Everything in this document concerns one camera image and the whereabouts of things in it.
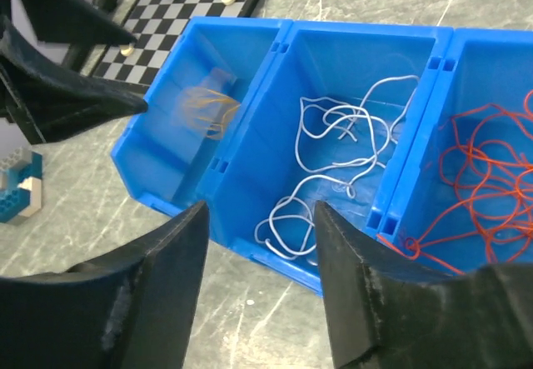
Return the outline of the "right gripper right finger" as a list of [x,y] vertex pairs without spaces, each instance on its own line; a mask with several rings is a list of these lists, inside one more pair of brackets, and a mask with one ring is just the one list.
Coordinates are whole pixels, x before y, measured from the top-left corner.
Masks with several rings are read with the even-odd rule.
[[451,277],[393,252],[325,202],[314,223],[335,367],[531,367],[530,264]]

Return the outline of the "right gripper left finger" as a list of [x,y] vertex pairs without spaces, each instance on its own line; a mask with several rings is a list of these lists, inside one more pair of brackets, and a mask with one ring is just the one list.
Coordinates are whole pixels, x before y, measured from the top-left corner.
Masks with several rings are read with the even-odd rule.
[[65,272],[3,278],[2,367],[182,367],[208,240],[198,202]]

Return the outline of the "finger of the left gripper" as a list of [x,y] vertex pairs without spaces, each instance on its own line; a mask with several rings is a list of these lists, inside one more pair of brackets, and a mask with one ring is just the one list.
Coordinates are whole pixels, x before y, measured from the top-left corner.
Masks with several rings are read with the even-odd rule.
[[136,38],[87,0],[22,0],[41,42],[127,45]]
[[142,97],[50,61],[1,16],[1,118],[31,144],[64,141],[147,108]]

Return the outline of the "blue three-compartment bin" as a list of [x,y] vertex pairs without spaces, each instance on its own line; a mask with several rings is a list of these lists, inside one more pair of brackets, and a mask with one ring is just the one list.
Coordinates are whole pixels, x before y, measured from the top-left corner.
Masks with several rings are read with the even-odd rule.
[[132,197],[314,292],[319,200],[450,274],[532,260],[530,32],[197,17],[147,100]]

